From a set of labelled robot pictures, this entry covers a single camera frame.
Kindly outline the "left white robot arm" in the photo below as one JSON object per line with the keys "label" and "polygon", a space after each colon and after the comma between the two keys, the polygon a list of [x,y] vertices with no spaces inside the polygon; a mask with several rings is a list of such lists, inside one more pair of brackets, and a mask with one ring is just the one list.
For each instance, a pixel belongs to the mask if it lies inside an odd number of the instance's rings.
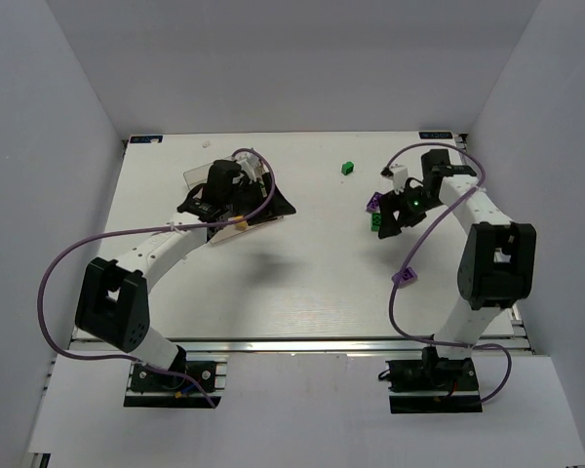
{"label": "left white robot arm", "polygon": [[150,323],[149,295],[177,263],[205,246],[232,221],[260,225],[295,214],[263,164],[251,155],[214,161],[193,186],[165,230],[85,270],[75,325],[138,361],[182,372],[186,353]]}

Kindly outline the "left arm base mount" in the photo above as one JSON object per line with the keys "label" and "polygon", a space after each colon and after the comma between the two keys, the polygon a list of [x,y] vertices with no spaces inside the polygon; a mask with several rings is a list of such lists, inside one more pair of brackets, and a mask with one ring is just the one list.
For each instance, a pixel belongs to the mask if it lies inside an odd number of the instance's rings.
{"label": "left arm base mount", "polygon": [[195,380],[212,400],[209,403],[191,380],[130,367],[123,406],[133,409],[212,410],[220,403],[226,383],[227,363],[221,358],[188,360],[184,373]]}

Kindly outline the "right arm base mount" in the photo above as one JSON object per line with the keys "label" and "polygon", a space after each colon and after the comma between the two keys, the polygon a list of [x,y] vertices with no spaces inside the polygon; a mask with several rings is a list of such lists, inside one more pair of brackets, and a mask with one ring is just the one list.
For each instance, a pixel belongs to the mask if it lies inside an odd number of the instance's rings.
{"label": "right arm base mount", "polygon": [[471,359],[393,360],[377,379],[388,384],[392,414],[458,414],[483,411],[479,381]]}

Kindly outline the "green lego brick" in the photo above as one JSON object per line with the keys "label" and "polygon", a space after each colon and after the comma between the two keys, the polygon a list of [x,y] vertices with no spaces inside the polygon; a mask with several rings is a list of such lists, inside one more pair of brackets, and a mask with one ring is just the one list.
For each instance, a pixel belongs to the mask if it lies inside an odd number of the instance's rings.
{"label": "green lego brick", "polygon": [[372,213],[370,217],[370,230],[372,232],[378,232],[381,227],[381,214]]}

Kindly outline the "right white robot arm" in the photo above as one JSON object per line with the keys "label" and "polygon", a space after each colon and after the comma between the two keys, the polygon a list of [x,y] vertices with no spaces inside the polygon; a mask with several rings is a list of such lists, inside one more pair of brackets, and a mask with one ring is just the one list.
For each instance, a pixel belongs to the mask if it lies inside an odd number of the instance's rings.
{"label": "right white robot arm", "polygon": [[457,165],[449,157],[452,145],[424,147],[418,185],[412,185],[407,167],[394,159],[382,169],[392,188],[379,199],[378,236],[395,237],[419,224],[429,211],[443,209],[406,255],[402,266],[407,268],[445,218],[452,215],[458,221],[466,235],[456,273],[459,299],[440,330],[418,342],[441,361],[463,361],[502,311],[529,296],[536,230],[530,223],[513,220],[491,201],[484,190],[486,172],[475,158]]}

